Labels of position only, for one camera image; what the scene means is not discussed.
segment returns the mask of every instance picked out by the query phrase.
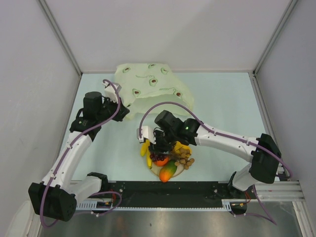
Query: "avocado print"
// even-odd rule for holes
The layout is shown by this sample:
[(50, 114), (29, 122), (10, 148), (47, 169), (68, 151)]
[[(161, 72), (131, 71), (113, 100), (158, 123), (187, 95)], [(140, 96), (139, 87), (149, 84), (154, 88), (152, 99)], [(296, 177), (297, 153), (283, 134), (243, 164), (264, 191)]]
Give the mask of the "avocado print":
[(140, 95), (140, 91), (133, 89), (133, 95), (137, 98)]
[(180, 91), (175, 90), (173, 94), (178, 96), (180, 99), (182, 99), (182, 93)]
[(161, 68), (161, 73), (167, 75), (168, 71), (165, 68)]
[(156, 78), (150, 79), (149, 80), (149, 85), (150, 86), (156, 86), (157, 82), (158, 82), (158, 80)]
[(127, 73), (130, 70), (129, 67), (123, 69), (123, 73)]
[(149, 68), (149, 69), (150, 69), (150, 68), (153, 68), (155, 65), (156, 65), (156, 64), (152, 63), (152, 64), (148, 65), (148, 68)]

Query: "white cloth with avocado print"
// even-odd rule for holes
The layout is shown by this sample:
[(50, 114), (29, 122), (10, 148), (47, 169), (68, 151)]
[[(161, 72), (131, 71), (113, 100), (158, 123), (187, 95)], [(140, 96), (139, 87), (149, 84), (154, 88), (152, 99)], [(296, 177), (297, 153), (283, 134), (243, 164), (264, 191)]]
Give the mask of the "white cloth with avocado print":
[[(119, 65), (115, 72), (115, 82), (121, 85), (120, 97), (132, 119), (136, 113), (144, 114), (153, 105), (171, 101), (180, 103), (190, 110), (194, 99), (189, 88), (171, 71), (167, 64), (127, 63)], [(188, 113), (175, 105), (162, 105), (151, 113), (168, 110), (177, 115), (187, 116)]]

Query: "light blue table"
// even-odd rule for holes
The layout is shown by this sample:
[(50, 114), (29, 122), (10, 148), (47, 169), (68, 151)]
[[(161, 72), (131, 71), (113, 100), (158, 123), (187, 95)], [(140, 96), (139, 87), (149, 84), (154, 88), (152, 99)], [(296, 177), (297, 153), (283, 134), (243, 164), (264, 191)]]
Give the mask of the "light blue table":
[[(205, 123), (228, 132), (260, 136), (265, 132), (257, 102), (247, 73), (176, 73), (191, 90), (194, 113)], [(114, 79), (114, 74), (83, 74), (64, 142), (71, 122), (82, 108), (85, 93), (104, 94), (102, 79)], [(136, 128), (142, 115), (123, 122), (104, 125), (91, 147), (80, 161), (73, 180), (82, 180), (90, 172), (106, 174), (109, 180), (158, 181), (140, 157)], [(154, 125), (156, 115), (149, 115), (144, 125)], [(191, 146), (196, 162), (172, 181), (228, 181), (234, 171), (247, 162), (209, 147)]]

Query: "white wall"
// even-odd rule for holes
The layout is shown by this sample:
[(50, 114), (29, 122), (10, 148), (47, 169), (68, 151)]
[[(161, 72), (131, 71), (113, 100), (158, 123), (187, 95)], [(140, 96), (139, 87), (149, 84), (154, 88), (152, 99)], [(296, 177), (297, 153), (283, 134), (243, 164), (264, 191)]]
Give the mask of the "white wall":
[(259, 71), (283, 157), (316, 220), (316, 1), (298, 3)]
[(290, 0), (47, 0), (83, 72), (252, 70)]
[(53, 164), (78, 83), (37, 2), (2, 2), (0, 236)]

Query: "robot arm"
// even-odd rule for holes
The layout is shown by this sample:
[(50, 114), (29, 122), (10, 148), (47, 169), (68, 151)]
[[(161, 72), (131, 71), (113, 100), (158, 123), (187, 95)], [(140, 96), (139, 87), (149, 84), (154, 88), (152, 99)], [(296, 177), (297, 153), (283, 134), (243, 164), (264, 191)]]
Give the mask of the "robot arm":
[[(100, 190), (108, 190), (107, 176), (99, 173), (89, 173), (83, 181), (70, 186), (71, 178), (79, 161), (101, 129), (100, 126), (94, 129), (93, 127), (109, 119), (118, 107), (118, 98), (114, 89), (108, 86), (105, 81), (104, 85), (106, 86), (104, 101), (102, 101), (103, 96), (100, 92), (89, 92), (85, 95), (83, 108), (78, 111), (75, 121), (72, 122), (70, 134), (61, 155), (42, 179), (42, 182), (32, 183), (29, 187), (29, 196), (36, 214), (40, 214), (40, 205), (45, 189), (47, 189), (47, 194), (43, 215), (63, 221), (71, 219), (77, 203)], [(120, 86), (115, 84), (115, 87), (119, 91)], [(129, 109), (120, 103), (120, 110), (112, 120), (122, 121), (128, 113)], [(79, 134), (90, 128), (89, 132), (77, 139)]]
[[(170, 152), (176, 141), (184, 145), (213, 147), (234, 154), (249, 162), (249, 165), (244, 169), (232, 175), (229, 183), (232, 187), (245, 191), (255, 183), (271, 184), (275, 180), (278, 161), (266, 152), (248, 144), (248, 142), (258, 144), (281, 157), (275, 142), (267, 134), (262, 134), (260, 138), (245, 137), (223, 132), (204, 124), (207, 128), (214, 131), (214, 133), (211, 133), (195, 119), (189, 118), (182, 122), (168, 111), (161, 112), (156, 117), (155, 123), (162, 129), (162, 132), (153, 132), (148, 126), (143, 126), (142, 137), (139, 137), (139, 133), (137, 133), (140, 142), (144, 142), (145, 139), (150, 140), (149, 150), (151, 152)], [(232, 136), (239, 138), (240, 141), (231, 139), (230, 137)]]

